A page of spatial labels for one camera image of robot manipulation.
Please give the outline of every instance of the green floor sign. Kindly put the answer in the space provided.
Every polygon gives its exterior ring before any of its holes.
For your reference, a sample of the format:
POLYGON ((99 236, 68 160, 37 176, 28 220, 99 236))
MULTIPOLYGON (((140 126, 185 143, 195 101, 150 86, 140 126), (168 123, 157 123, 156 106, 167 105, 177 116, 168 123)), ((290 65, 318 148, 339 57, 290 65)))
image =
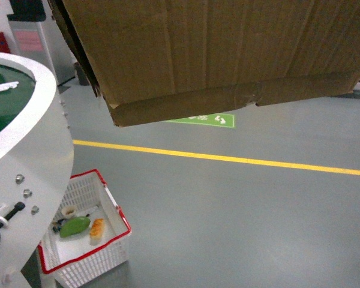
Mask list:
POLYGON ((233 114, 218 113, 168 120, 167 122, 234 128, 235 116, 233 114))

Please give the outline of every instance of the brown cardboard box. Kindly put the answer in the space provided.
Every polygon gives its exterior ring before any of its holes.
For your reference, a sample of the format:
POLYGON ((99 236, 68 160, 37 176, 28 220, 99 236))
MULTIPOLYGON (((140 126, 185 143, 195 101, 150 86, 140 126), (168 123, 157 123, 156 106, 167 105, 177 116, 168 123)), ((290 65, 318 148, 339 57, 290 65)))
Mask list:
POLYGON ((360 1, 51 0, 118 126, 351 91, 360 1))

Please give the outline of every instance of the black handle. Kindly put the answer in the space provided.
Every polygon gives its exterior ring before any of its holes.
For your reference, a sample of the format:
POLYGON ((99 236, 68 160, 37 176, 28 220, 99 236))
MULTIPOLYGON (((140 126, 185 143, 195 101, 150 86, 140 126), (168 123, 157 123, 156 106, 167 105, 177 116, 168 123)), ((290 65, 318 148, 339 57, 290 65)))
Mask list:
POLYGON ((23 210, 24 208, 25 204, 23 202, 17 202, 12 211, 10 211, 4 218, 9 221, 16 213, 23 210))

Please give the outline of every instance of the metal fastener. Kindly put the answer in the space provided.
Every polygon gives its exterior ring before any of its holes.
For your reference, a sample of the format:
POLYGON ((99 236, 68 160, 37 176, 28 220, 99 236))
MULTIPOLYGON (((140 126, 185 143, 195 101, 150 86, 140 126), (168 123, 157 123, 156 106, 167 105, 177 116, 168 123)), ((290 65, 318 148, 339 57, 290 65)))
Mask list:
POLYGON ((31 197, 32 194, 33 194, 33 192, 32 192, 30 189, 25 189, 25 190, 23 191, 23 196, 24 196, 24 198, 31 197))
POLYGON ((23 175, 21 175, 21 174, 16 175, 16 180, 15 181, 16 181, 17 185, 20 185, 21 183, 23 183, 24 180, 25 180, 25 177, 23 175))
POLYGON ((33 206, 31 209, 31 214, 35 215, 36 213, 38 213, 40 211, 39 207, 37 206, 33 206))

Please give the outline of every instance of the orange food item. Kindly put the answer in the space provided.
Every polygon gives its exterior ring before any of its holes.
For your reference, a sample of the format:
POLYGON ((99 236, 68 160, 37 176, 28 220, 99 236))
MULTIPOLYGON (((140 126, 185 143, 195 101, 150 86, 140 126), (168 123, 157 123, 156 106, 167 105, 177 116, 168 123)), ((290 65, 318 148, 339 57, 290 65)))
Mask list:
POLYGON ((91 231, 89 232, 89 237, 92 240, 100 240, 103 237, 105 222, 104 219, 99 218, 95 219, 91 231))

